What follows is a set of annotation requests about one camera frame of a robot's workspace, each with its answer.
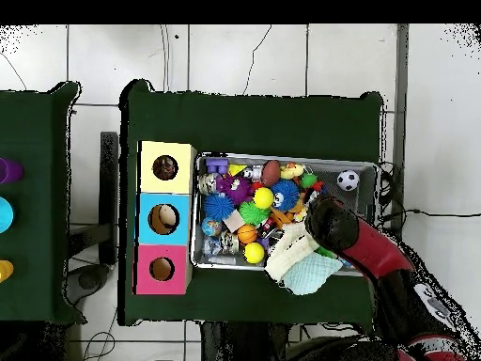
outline green spiky ball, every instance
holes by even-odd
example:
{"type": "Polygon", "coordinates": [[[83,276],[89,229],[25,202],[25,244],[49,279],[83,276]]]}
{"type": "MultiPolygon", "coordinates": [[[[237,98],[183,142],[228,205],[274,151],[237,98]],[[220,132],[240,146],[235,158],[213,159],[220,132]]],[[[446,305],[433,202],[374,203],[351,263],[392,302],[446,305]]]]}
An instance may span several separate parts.
{"type": "Polygon", "coordinates": [[[309,174],[309,173],[304,173],[303,176],[301,177],[301,187],[302,188],[309,188],[313,184],[316,183],[317,177],[314,174],[309,174]]]}
{"type": "Polygon", "coordinates": [[[269,217],[271,210],[260,209],[254,202],[242,202],[239,206],[239,213],[245,224],[257,226],[269,217]]]}

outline pink cube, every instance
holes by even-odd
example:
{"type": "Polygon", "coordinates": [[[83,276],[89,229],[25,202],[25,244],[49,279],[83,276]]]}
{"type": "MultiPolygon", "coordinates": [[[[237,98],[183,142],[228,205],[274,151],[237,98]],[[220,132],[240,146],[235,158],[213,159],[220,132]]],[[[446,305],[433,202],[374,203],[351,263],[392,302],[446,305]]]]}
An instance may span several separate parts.
{"type": "Polygon", "coordinates": [[[188,261],[187,246],[183,245],[147,245],[140,244],[138,261],[133,279],[133,293],[137,295],[183,295],[191,279],[190,262],[188,261]],[[151,273],[152,261],[165,258],[173,265],[173,273],[168,279],[160,281],[151,273]]]}

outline yellow ball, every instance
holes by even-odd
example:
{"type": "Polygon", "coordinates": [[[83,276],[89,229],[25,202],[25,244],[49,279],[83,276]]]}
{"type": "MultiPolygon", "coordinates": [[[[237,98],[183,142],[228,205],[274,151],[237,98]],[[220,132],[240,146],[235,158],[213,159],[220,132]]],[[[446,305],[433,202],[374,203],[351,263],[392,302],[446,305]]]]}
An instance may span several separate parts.
{"type": "Polygon", "coordinates": [[[274,202],[274,194],[269,188],[260,187],[254,194],[254,203],[260,209],[268,209],[274,202]]]}
{"type": "Polygon", "coordinates": [[[260,243],[248,243],[245,245],[244,256],[251,264],[259,263],[264,259],[264,248],[260,243]]]}

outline colorful block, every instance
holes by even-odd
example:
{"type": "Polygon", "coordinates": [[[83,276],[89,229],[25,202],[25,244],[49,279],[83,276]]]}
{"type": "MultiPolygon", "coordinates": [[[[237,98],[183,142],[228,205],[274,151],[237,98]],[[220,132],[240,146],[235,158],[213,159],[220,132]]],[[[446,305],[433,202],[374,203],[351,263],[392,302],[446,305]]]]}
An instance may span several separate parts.
{"type": "Polygon", "coordinates": [[[140,154],[141,192],[185,195],[193,192],[196,150],[191,145],[141,141],[137,151],[140,154]],[[171,160],[165,157],[161,158],[165,155],[174,160],[174,166],[172,166],[171,160]],[[171,167],[176,169],[175,172],[170,170],[171,167]]]}
{"type": "Polygon", "coordinates": [[[192,277],[192,265],[187,260],[187,246],[139,245],[137,250],[136,278],[133,293],[137,295],[182,295],[192,277]],[[165,258],[174,266],[171,277],[159,281],[151,274],[152,261],[165,258]]]}
{"type": "Polygon", "coordinates": [[[190,196],[165,194],[140,194],[139,234],[140,244],[187,245],[191,222],[190,196]],[[148,216],[157,205],[170,205],[178,212],[178,225],[170,234],[161,235],[150,228],[148,216]]]}

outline green table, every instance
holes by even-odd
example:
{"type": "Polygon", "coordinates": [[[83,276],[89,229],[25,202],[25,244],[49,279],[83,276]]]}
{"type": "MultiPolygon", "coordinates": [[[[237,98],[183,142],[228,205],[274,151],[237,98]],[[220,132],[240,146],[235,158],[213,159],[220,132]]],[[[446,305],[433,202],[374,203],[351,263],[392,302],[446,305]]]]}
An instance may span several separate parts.
{"type": "Polygon", "coordinates": [[[334,275],[318,292],[294,296],[263,273],[194,268],[186,295],[133,295],[136,143],[177,142],[198,151],[377,163],[380,94],[274,98],[156,93],[150,87],[145,80],[132,81],[120,98],[119,216],[127,224],[120,234],[125,253],[120,253],[119,322],[357,322],[369,330],[370,290],[355,276],[334,275]]]}
{"type": "Polygon", "coordinates": [[[0,185],[15,210],[0,234],[13,275],[0,284],[0,321],[81,322],[63,296],[68,259],[69,110],[79,86],[48,93],[0,92],[0,156],[23,164],[23,179],[0,185]]]}

